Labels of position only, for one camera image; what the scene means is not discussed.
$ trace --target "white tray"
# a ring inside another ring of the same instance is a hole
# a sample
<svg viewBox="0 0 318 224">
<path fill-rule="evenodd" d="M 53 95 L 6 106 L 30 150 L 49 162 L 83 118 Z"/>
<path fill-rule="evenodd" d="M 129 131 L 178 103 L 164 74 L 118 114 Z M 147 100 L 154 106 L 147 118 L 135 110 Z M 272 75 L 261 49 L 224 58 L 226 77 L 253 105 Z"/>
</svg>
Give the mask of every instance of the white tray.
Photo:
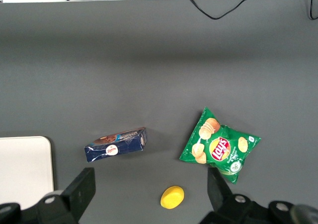
<svg viewBox="0 0 318 224">
<path fill-rule="evenodd" d="M 45 137 L 0 138 L 0 204 L 36 204 L 54 191 L 51 144 Z"/>
</svg>

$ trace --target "yellow object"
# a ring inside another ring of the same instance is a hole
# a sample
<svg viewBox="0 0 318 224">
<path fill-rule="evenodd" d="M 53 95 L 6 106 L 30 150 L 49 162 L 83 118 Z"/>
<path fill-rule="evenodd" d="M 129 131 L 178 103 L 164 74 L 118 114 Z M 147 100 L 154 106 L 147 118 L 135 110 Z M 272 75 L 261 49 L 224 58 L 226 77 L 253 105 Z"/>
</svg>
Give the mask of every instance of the yellow object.
<svg viewBox="0 0 318 224">
<path fill-rule="evenodd" d="M 164 208 L 173 209 L 183 201 L 183 198 L 183 189 L 179 186 L 172 186 L 165 190 L 161 197 L 160 204 Z"/>
</svg>

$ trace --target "white panel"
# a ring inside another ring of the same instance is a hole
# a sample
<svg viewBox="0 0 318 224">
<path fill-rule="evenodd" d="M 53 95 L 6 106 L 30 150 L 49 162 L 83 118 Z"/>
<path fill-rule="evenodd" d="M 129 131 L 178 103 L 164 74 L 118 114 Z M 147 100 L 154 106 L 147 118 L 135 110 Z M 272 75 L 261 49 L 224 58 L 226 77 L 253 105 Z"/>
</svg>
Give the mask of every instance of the white panel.
<svg viewBox="0 0 318 224">
<path fill-rule="evenodd" d="M 36 204 L 54 190 L 51 144 L 45 137 L 0 138 L 0 204 Z"/>
</svg>

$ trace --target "gray table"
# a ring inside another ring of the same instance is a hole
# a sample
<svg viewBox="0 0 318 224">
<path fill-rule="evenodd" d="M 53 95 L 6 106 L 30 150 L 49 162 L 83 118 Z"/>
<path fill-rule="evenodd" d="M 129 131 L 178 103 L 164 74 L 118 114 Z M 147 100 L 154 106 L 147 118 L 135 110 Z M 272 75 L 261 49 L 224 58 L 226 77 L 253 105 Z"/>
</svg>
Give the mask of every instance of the gray table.
<svg viewBox="0 0 318 224">
<path fill-rule="evenodd" d="M 214 15 L 239 0 L 199 0 Z M 41 135 L 56 189 L 94 167 L 82 224 L 196 224 L 207 167 L 178 158 L 205 106 L 263 139 L 234 192 L 318 206 L 318 22 L 309 0 L 250 0 L 210 21 L 188 0 L 0 4 L 0 136 Z M 83 147 L 146 126 L 142 152 L 87 163 Z M 179 185 L 183 203 L 159 204 Z"/>
</svg>

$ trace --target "lay's chip bag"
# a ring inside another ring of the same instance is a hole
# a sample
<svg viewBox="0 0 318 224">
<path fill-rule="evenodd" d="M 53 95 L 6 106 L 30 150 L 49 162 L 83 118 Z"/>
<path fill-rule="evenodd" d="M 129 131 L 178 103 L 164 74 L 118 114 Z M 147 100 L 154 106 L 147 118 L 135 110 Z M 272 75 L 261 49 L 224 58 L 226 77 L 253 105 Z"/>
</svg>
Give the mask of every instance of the lay's chip bag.
<svg viewBox="0 0 318 224">
<path fill-rule="evenodd" d="M 180 160 L 210 164 L 218 168 L 229 181 L 236 183 L 246 157 L 260 140 L 260 137 L 220 125 L 206 107 Z"/>
</svg>

